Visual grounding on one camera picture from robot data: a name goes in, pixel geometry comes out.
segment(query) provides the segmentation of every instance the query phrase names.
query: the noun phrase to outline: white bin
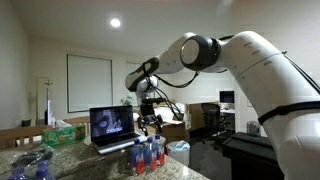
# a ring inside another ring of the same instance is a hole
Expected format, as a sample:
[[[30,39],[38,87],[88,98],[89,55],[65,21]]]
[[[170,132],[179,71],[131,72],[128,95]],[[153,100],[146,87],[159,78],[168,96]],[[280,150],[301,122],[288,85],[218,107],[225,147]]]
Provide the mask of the white bin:
[[[173,159],[179,161],[181,164],[185,166],[189,166],[189,154],[190,154],[190,145],[187,143],[187,149],[182,151],[172,151],[170,146],[175,146],[179,141],[173,141],[166,145],[168,156]]]

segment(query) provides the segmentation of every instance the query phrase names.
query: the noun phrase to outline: laptop keyboard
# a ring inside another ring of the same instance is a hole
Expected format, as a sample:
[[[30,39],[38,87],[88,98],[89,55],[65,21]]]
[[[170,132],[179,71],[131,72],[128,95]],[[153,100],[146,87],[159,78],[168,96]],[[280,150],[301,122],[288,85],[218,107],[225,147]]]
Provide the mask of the laptop keyboard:
[[[128,134],[128,135],[115,137],[112,139],[105,139],[105,140],[97,141],[96,144],[100,147],[106,146],[106,145],[115,146],[115,145],[130,142],[130,141],[134,141],[134,139],[136,139],[139,136],[140,135],[138,135],[138,134]]]

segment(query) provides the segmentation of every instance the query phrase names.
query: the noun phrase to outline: granite countertop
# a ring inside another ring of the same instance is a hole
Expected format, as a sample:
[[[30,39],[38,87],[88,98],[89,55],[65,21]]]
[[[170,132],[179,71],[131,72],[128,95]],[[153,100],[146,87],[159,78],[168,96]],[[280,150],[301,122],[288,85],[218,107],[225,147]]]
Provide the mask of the granite countertop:
[[[20,155],[31,146],[0,151],[0,177],[10,173],[14,155]],[[166,156],[166,164],[151,173],[130,176],[129,150],[123,149],[100,155],[83,141],[54,147],[56,156],[49,162],[51,173],[57,179],[207,179],[201,174]]]

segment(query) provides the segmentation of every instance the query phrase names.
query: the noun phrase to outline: laptop screen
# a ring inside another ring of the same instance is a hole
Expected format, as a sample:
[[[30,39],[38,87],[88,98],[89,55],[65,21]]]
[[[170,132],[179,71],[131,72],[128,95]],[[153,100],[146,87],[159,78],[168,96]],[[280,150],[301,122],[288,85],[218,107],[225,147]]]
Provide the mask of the laptop screen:
[[[132,106],[91,108],[90,127],[92,141],[134,133]]]

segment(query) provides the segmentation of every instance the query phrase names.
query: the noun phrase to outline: office chair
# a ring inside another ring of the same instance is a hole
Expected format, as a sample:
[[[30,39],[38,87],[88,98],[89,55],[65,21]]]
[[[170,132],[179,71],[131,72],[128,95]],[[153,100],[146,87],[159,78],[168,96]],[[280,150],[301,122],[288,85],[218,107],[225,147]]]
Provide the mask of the office chair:
[[[220,106],[218,104],[202,103],[201,107],[204,113],[205,134],[206,137],[209,136],[209,138],[203,139],[202,143],[205,144],[207,141],[213,141],[211,145],[217,150],[231,135],[230,130],[227,128],[230,123],[221,118]]]

